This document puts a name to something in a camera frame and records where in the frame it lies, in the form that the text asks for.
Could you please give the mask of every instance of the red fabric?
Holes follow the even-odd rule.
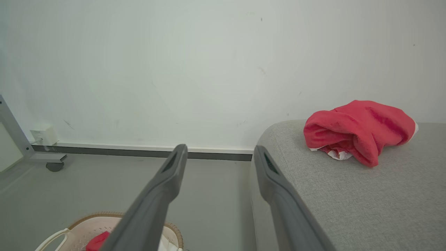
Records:
[[[89,243],[86,246],[86,251],[99,251],[99,249],[102,247],[102,244],[104,244],[107,237],[110,235],[109,232],[103,232],[102,234],[94,237],[89,241]]]
[[[402,110],[373,101],[355,100],[331,111],[315,112],[304,136],[309,148],[336,155],[351,153],[368,167],[378,165],[384,146],[399,146],[415,133],[415,121]]]

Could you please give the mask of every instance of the caster wheel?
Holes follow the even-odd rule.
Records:
[[[64,163],[47,163],[46,169],[52,171],[52,172],[58,172],[62,169]]]

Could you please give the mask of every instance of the basket handle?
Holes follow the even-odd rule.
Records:
[[[55,239],[57,239],[62,234],[65,235],[65,238],[63,239],[62,243],[57,247],[56,251],[59,250],[59,248],[65,243],[66,239],[68,238],[68,233],[70,230],[68,228],[60,230],[57,233],[54,233],[50,237],[48,237],[45,241],[42,242],[42,244],[39,245],[38,248],[36,248],[36,251],[43,251],[50,243],[52,243]]]

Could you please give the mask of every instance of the gray furniture frame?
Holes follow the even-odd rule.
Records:
[[[14,115],[6,104],[6,101],[1,95],[0,122],[3,123],[25,160],[47,163],[46,167],[52,172],[57,172],[62,169],[64,164],[63,160],[66,158],[66,154],[35,152],[33,146],[29,143],[18,122],[14,118]]]

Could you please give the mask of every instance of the red item in basket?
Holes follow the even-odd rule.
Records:
[[[109,232],[103,232],[102,234],[94,237],[89,241],[89,243],[86,246],[86,251],[99,251],[99,249],[102,247],[102,244],[104,244],[107,237],[110,235]]]

